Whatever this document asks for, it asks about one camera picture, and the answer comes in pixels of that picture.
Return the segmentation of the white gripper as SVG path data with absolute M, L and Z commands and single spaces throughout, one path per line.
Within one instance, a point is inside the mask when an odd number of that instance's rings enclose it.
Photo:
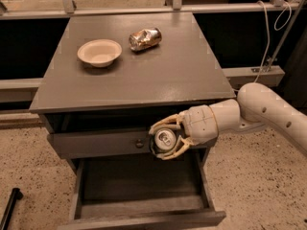
M 205 144 L 218 137 L 217 123 L 208 105 L 193 106 L 179 114 L 166 117 L 153 124 L 149 134 L 155 135 L 162 128 L 184 130 L 187 136 L 187 138 L 179 136 L 170 151 L 158 153 L 156 157 L 162 160 L 175 159 L 194 145 Z

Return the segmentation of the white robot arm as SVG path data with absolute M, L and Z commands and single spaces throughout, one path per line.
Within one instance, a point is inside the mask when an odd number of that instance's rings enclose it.
M 171 160 L 222 132 L 249 133 L 266 126 L 307 152 L 307 116 L 257 82 L 243 85 L 236 99 L 193 106 L 155 123 L 149 131 L 150 150 L 159 159 Z

